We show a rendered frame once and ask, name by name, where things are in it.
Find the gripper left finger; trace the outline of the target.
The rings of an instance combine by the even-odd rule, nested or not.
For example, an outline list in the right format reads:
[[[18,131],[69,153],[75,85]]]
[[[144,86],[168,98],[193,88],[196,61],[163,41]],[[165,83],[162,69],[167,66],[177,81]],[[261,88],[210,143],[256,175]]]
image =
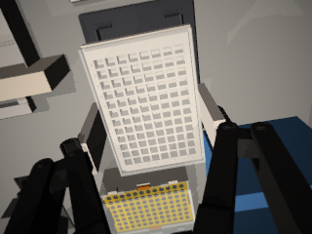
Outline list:
[[[34,164],[3,234],[57,234],[66,187],[73,234],[111,234],[93,176],[98,173],[106,137],[93,102],[78,137],[59,146],[64,158]]]

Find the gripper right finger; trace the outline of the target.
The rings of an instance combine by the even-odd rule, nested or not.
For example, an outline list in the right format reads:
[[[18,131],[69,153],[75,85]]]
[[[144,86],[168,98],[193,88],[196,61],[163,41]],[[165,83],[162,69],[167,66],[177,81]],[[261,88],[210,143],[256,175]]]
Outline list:
[[[251,158],[279,234],[312,234],[312,189],[273,126],[239,128],[204,83],[198,92],[213,154],[192,234],[233,234],[239,157]]]

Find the blue open-top bin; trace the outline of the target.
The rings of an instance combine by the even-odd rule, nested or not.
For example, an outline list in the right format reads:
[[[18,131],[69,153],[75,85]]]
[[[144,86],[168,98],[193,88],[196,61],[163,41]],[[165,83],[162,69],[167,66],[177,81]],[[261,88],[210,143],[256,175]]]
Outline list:
[[[273,126],[312,188],[312,129],[297,116],[263,121]],[[213,147],[203,131],[206,173]],[[279,234],[250,158],[239,157],[233,234]]]

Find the dark grey bench mat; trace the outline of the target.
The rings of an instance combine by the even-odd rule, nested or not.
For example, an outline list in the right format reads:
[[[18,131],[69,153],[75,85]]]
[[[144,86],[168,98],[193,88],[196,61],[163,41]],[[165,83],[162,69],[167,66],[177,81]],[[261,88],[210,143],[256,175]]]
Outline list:
[[[0,218],[38,161],[64,158],[95,101],[78,50],[78,16],[152,0],[16,0],[40,59],[65,55],[70,72],[52,92],[31,96],[33,113],[0,119]],[[297,116],[312,103],[312,0],[194,0],[200,84],[239,125]],[[195,217],[206,163],[185,166]]]

